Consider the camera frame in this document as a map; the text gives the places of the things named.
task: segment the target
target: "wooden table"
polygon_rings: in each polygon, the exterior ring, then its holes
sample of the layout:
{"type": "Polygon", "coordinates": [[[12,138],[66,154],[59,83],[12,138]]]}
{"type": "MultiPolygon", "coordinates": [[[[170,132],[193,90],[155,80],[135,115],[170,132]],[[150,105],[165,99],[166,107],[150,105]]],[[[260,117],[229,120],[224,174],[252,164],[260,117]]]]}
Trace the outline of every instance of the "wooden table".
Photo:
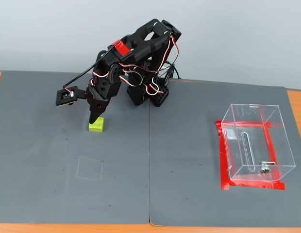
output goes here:
{"type": "MultiPolygon", "coordinates": [[[[301,92],[287,91],[295,120],[301,135],[301,92]]],[[[10,224],[0,223],[0,233],[257,233],[268,231],[268,233],[288,232],[301,233],[301,228],[220,228],[220,227],[156,227],[146,225],[67,225],[67,224],[10,224]]]]}

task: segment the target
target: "yellow-green block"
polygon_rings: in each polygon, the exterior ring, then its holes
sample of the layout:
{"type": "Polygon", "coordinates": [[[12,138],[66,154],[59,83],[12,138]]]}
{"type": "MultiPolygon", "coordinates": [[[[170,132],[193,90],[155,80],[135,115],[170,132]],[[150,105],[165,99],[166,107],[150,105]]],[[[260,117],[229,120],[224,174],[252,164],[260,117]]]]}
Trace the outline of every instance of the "yellow-green block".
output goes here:
{"type": "Polygon", "coordinates": [[[103,125],[104,125],[104,118],[98,117],[98,119],[93,124],[89,124],[89,131],[102,133],[103,125]]]}

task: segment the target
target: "black robotic arm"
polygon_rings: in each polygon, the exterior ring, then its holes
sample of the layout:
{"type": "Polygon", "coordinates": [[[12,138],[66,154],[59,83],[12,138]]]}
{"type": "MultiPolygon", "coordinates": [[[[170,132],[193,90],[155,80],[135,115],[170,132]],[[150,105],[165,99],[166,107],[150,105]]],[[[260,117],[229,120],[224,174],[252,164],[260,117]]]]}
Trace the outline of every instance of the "black robotic arm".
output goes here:
{"type": "Polygon", "coordinates": [[[127,92],[135,105],[142,104],[149,97],[155,106],[160,106],[169,90],[166,82],[158,78],[158,72],[180,36],[181,33],[169,22],[151,20],[134,34],[110,45],[108,51],[101,51],[93,66],[58,91],[56,105],[87,99],[90,105],[89,123],[92,124],[105,111],[111,97],[117,95],[124,81],[128,84],[127,92]],[[154,32],[152,38],[145,40],[151,32],[154,32]],[[67,88],[92,68],[93,77],[86,90],[79,90],[77,86],[67,88]],[[128,80],[122,77],[124,74],[128,74],[128,80]]]}

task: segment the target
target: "gray mat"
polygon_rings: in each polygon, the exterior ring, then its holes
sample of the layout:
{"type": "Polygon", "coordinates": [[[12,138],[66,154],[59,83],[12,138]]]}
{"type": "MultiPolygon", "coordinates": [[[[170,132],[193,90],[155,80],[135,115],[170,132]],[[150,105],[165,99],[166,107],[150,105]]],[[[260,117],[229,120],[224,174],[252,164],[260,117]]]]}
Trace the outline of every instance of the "gray mat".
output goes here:
{"type": "MultiPolygon", "coordinates": [[[[0,222],[149,222],[149,103],[122,85],[90,133],[89,105],[55,106],[76,74],[4,72],[0,78],[0,222]]],[[[85,89],[90,75],[76,84],[85,89]]]]}
{"type": "Polygon", "coordinates": [[[301,227],[301,139],[286,89],[171,82],[150,109],[150,221],[162,226],[301,227]],[[286,191],[220,189],[215,126],[231,103],[279,105],[296,168],[286,191]]]}

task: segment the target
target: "clear acrylic box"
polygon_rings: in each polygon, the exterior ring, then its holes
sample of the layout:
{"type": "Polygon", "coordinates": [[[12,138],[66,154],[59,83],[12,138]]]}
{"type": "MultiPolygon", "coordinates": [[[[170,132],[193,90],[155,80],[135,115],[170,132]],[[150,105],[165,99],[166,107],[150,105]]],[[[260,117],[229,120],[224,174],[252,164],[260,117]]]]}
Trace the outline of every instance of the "clear acrylic box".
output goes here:
{"type": "Polygon", "coordinates": [[[279,106],[231,104],[221,123],[235,181],[278,181],[295,167],[279,106]]]}

